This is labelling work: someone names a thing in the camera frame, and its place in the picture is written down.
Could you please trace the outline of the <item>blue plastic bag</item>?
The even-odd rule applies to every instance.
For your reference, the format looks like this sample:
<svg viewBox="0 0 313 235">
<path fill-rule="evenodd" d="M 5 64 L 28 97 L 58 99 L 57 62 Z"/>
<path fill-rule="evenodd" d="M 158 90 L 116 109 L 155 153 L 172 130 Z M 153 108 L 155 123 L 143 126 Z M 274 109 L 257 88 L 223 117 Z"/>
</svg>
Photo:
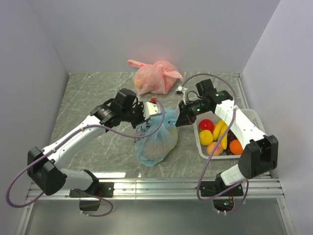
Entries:
<svg viewBox="0 0 313 235">
<path fill-rule="evenodd" d="M 178 112 L 173 109 L 165 109 L 165 117 L 160 128 L 152 135 L 141 138 L 157 128 L 161 116 L 152 117 L 136 128 L 134 150 L 137 160 L 145 166 L 155 166 L 173 150 L 178 142 L 179 128 L 176 127 Z"/>
</svg>

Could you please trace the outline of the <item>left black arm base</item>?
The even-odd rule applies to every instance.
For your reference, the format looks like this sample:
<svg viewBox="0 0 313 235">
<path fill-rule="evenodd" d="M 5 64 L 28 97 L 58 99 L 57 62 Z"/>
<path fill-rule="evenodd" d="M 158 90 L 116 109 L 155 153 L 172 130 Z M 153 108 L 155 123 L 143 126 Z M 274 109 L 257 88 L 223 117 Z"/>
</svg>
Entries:
<svg viewBox="0 0 313 235">
<path fill-rule="evenodd" d="M 79 198 L 79 209 L 87 214 L 88 212 L 96 212 L 100 209 L 101 203 L 106 202 L 109 204 L 109 210 L 105 215 L 113 210 L 113 204 L 108 198 L 113 197 L 114 183 L 92 183 L 86 190 L 71 189 L 69 192 L 70 198 Z"/>
</svg>

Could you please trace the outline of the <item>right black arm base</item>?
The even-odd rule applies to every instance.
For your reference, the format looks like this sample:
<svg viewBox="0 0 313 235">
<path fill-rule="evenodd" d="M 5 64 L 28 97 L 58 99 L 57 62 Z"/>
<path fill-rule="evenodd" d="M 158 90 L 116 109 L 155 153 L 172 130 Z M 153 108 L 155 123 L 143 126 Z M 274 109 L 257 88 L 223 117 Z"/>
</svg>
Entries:
<svg viewBox="0 0 313 235">
<path fill-rule="evenodd" d="M 200 185 L 201 197 L 213 197 L 222 191 L 227 190 L 221 194 L 221 197 L 225 199 L 213 199 L 213 207 L 217 212 L 223 212 L 224 214 L 230 213 L 236 209 L 235 197 L 244 196 L 242 184 L 230 189 L 231 186 L 226 186 L 223 181 L 216 179 L 215 181 L 202 181 Z"/>
</svg>

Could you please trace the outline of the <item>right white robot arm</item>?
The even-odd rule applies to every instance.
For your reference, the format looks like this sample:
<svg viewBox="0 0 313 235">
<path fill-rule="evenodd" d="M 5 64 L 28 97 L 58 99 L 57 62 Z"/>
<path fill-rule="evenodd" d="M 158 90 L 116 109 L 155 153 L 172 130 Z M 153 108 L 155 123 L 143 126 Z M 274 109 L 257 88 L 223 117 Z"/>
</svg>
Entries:
<svg viewBox="0 0 313 235">
<path fill-rule="evenodd" d="M 176 126 L 191 125 L 198 115 L 213 112 L 226 123 L 243 148 L 238 163 L 216 176 L 215 193 L 227 195 L 237 183 L 276 169 L 278 139 L 256 127 L 238 108 L 235 97 L 227 91 L 217 91 L 210 79 L 197 83 L 196 88 L 200 97 L 195 101 L 187 100 L 187 88 L 177 88 L 183 100 L 179 103 Z"/>
</svg>

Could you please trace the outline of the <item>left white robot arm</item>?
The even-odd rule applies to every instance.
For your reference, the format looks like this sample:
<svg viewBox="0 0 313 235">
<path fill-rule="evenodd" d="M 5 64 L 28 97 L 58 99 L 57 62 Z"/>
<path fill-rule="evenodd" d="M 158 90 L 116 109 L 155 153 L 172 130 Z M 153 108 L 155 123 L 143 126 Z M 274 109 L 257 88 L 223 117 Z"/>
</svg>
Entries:
<svg viewBox="0 0 313 235">
<path fill-rule="evenodd" d="M 133 128 L 149 118 L 151 110 L 158 109 L 149 102 L 138 101 L 129 89 L 121 89 L 115 98 L 96 106 L 90 114 L 55 143 L 43 148 L 32 148 L 28 152 L 30 166 L 28 176 L 46 195 L 53 195 L 64 187 L 81 190 L 88 197 L 100 194 L 98 178 L 89 170 L 73 171 L 64 167 L 87 143 L 129 122 Z"/>
</svg>

